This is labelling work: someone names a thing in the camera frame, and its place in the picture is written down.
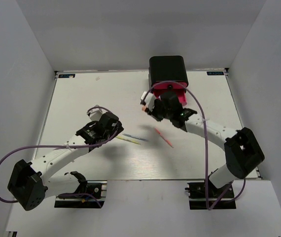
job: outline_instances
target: pink object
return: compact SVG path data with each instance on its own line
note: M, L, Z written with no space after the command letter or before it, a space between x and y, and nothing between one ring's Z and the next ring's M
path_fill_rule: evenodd
M161 132L160 132L157 128L155 128L155 131L159 134L159 136L160 136L162 139L164 139L165 142L168 143L169 146L171 146L171 147L173 148L173 145L171 144L171 142L170 142L169 140L167 140L167 139L161 134Z
M183 86L187 87L187 83L185 82L179 82L180 84L182 84ZM167 92L168 86L172 86L172 91L174 91L176 93L176 95L178 96L179 102L184 106L187 104L186 102L186 97L185 97L185 92L183 87L181 87L180 85L176 84L176 83L164 83L161 85L158 85L154 88L153 90L153 94L156 96L156 98L158 98L161 94Z

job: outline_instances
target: marker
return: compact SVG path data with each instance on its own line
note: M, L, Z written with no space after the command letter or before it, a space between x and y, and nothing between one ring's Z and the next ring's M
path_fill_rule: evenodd
M134 136L134 135L131 135L131 134L127 134L127 133L123 133L123 136L127 136L127 137L138 139L138 140L141 140L141 141L144 141L144 142L148 142L147 139L144 139L144 138L141 138L141 137L137 137L137 136Z
M126 141L126 142L131 142L131 143L134 143L134 144L137 144L137 145L141 145L139 142L132 141L132 140L126 139L124 137L116 136L115 138Z
M171 142L170 142L169 140L167 140L167 139L161 134L161 132L160 132L157 128L155 128L155 131L159 134L159 136L160 136L162 139L165 140L165 142L168 143L169 146L171 146L171 147L173 148L173 145L171 144Z

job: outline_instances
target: white tabletop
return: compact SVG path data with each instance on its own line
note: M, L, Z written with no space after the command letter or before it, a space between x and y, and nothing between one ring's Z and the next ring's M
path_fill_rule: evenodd
M240 129L241 123L225 76L187 72L188 88L196 95L207 118ZM78 171L89 180L203 179L204 139L157 122L141 111L140 96L148 90L148 71L76 73L75 78L57 80L41 144L62 144L90 120L86 111L98 104L116 114L124 132L150 140L136 145L114 139L68 164L56 175ZM198 110L187 93L187 107ZM154 131L158 128L174 148ZM36 157L48 153L39 149ZM223 150L209 145L209 171L225 163ZM255 171L248 178L256 178Z

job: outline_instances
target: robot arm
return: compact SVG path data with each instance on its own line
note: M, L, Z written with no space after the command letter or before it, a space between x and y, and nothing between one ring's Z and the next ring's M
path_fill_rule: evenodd
M8 189L25 210L34 209L43 199L50 196L85 191L87 181L80 173L75 171L59 177L53 175L76 158L114 138L124 129L119 118L112 113L102 114L96 111L89 114L89 117L92 121L67 141L66 149L55 149L29 163L22 159L15 164Z
M174 92L165 92L159 99L149 93L142 104L142 110L157 121L169 119L175 127L205 137L202 116L192 109L183 108ZM264 160L250 129L235 130L211 120L206 121L206 126L208 140L219 146L226 156L226 164L209 176L211 187L219 189L235 179L246 178Z

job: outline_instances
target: label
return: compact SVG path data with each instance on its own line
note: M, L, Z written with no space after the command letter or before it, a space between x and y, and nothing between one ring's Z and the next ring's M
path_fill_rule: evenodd
M88 135L90 136L90 137L94 137L94 135L96 135L96 133L95 133L95 131L89 131L89 132L87 132L88 133Z
M223 76L223 72L206 72L208 76Z
M58 78L74 78L75 74L59 74Z

